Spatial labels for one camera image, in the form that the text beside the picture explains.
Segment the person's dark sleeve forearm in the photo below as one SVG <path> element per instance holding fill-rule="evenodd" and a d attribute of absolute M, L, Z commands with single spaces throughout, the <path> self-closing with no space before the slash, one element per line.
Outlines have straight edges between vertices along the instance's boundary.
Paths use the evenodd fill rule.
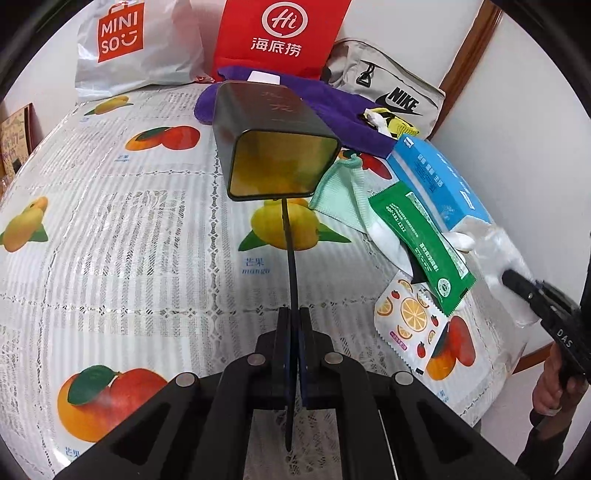
<path fill-rule="evenodd" d="M 535 411 L 530 413 L 532 430 L 525 449 L 516 462 L 516 467 L 529 479 L 590 480 L 590 427 L 587 427 L 566 463 L 559 467 L 570 426 L 557 435 L 543 440 L 540 437 L 540 424 L 543 419 L 544 416 Z"/>

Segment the person's right hand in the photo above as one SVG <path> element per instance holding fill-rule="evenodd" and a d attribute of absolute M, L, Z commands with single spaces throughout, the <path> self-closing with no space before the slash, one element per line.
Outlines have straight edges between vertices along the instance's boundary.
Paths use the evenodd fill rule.
<path fill-rule="evenodd" d="M 560 347 L 554 343 L 544 362 L 544 369 L 532 393 L 534 410 L 551 419 L 565 419 L 569 422 L 586 393 L 589 384 L 584 379 L 571 377 L 567 386 L 560 384 L 562 368 Z"/>

